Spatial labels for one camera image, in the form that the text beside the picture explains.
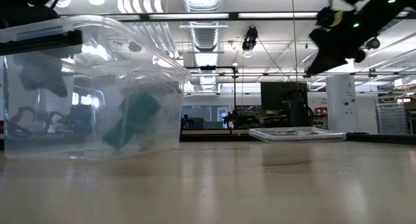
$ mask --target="black screen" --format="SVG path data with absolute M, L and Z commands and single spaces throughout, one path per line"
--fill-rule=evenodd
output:
M 306 83 L 295 82 L 262 82 L 261 83 L 261 108 L 263 110 L 285 110 L 293 98 L 295 91 L 299 89 L 304 103 L 307 104 Z

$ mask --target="green object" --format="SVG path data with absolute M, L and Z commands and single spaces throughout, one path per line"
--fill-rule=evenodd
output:
M 103 141 L 117 150 L 129 143 L 134 135 L 144 133 L 161 106 L 150 94 L 138 93 L 124 99 L 120 108 L 123 117 L 103 136 Z

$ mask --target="clear plastic container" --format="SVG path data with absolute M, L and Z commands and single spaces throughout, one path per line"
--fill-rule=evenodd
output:
M 346 134 L 316 127 L 282 127 L 271 129 L 250 129 L 250 136 L 264 142 L 314 142 L 345 140 Z
M 99 160 L 177 147 L 190 73 L 129 27 L 74 16 L 3 29 L 0 41 L 74 30 L 82 45 L 5 57 L 7 157 Z

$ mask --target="table surface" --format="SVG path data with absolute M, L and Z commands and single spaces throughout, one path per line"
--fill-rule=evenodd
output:
M 105 162 L 0 156 L 0 223 L 416 223 L 416 147 L 182 143 Z

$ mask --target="metal rack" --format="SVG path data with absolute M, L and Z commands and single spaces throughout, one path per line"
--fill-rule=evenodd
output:
M 398 102 L 399 96 L 376 98 L 376 119 L 378 134 L 407 135 L 408 114 L 404 103 Z

